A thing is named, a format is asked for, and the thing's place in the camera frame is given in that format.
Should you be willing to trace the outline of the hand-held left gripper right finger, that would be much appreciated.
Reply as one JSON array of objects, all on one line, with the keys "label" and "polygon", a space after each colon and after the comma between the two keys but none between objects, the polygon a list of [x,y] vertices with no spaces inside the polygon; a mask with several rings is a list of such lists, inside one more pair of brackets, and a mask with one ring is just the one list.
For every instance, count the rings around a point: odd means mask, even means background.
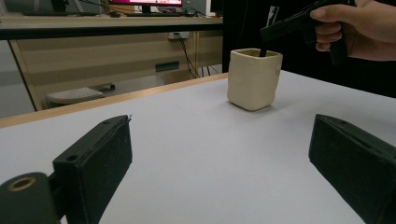
[{"label": "hand-held left gripper right finger", "polygon": [[365,224],[396,224],[396,147],[317,114],[308,158]]}]

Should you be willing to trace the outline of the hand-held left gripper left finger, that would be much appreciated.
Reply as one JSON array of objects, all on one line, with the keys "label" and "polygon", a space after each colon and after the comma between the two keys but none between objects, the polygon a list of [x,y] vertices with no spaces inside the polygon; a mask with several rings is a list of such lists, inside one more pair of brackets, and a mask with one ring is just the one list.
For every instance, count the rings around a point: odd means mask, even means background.
[{"label": "hand-held left gripper left finger", "polygon": [[130,117],[106,119],[52,162],[68,224],[99,224],[132,160]]}]

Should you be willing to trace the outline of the cream square ceramic cup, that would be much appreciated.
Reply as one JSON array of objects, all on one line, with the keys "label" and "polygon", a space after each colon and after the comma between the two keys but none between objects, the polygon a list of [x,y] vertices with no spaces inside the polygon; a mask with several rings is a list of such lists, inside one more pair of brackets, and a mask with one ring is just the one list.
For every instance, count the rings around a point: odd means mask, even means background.
[{"label": "cream square ceramic cup", "polygon": [[259,49],[231,51],[227,98],[247,111],[265,108],[276,97],[283,55],[267,51],[261,57],[260,52]]}]

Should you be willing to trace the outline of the white tag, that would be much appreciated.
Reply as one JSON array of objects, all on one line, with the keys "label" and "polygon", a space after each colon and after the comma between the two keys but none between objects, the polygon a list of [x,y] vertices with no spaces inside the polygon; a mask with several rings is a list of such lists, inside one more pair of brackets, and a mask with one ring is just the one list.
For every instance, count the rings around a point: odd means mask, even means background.
[{"label": "white tag", "polygon": [[267,23],[266,23],[267,26],[270,26],[275,22],[278,11],[279,11],[279,7],[270,6]]}]

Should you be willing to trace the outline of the black curtain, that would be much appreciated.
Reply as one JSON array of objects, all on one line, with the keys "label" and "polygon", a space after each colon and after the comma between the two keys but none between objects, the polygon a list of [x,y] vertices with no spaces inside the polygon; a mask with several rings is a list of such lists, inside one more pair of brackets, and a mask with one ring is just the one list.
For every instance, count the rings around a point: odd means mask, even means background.
[{"label": "black curtain", "polygon": [[[260,29],[266,25],[274,2],[278,2],[277,17],[282,20],[315,1],[223,0],[222,69],[229,70],[233,49],[261,46]],[[396,62],[349,59],[347,63],[334,65],[328,52],[319,52],[313,44],[305,44],[300,31],[273,41],[270,50],[283,54],[282,69],[285,71],[396,98]]]}]

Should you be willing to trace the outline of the grey wheeled chair base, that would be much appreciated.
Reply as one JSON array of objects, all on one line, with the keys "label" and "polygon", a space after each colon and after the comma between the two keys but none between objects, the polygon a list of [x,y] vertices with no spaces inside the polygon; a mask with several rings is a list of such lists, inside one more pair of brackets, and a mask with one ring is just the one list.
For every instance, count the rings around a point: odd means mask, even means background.
[{"label": "grey wheeled chair base", "polygon": [[113,83],[109,83],[99,86],[49,93],[46,95],[46,99],[53,105],[72,105],[104,98],[105,91],[114,90],[115,85]]}]

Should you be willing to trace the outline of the light wooden office desk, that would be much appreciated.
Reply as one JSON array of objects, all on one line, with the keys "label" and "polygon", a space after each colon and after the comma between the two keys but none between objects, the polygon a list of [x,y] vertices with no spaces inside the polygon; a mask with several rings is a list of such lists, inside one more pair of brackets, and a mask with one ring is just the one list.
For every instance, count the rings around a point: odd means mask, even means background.
[{"label": "light wooden office desk", "polygon": [[[76,28],[171,24],[214,24],[216,18],[38,17],[8,14],[0,29]],[[222,62],[222,29],[169,33],[5,40],[11,48],[34,109],[47,108],[46,95],[83,87],[160,76],[165,83],[188,80],[198,69]]]}]

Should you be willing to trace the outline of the black keyboard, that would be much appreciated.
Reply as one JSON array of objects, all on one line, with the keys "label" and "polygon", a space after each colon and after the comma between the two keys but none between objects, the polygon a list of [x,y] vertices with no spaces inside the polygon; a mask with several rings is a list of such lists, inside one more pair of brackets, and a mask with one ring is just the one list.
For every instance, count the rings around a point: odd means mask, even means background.
[{"label": "black keyboard", "polygon": [[21,13],[24,16],[97,16],[99,14],[91,12],[57,12],[57,11],[24,11]]},{"label": "black keyboard", "polygon": [[126,17],[180,17],[177,13],[126,13]]}]

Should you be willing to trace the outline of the monitor with pink screen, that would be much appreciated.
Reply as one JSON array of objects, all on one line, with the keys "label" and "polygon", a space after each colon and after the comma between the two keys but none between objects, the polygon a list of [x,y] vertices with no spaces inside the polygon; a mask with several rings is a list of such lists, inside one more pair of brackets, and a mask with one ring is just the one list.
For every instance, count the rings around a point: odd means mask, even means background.
[{"label": "monitor with pink screen", "polygon": [[144,13],[150,13],[152,7],[182,7],[183,0],[108,0],[110,5],[138,6]]}]

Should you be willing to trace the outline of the black horizontal rail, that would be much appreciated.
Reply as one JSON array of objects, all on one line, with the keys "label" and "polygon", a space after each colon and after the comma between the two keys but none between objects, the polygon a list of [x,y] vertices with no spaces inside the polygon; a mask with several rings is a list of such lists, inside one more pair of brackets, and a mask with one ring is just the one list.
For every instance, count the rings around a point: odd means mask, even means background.
[{"label": "black horizontal rail", "polygon": [[76,27],[76,28],[15,28],[0,29],[0,40],[65,38],[103,35],[137,35],[188,31],[221,30],[221,23],[214,24],[171,24],[142,26],[107,26],[107,27]]}]

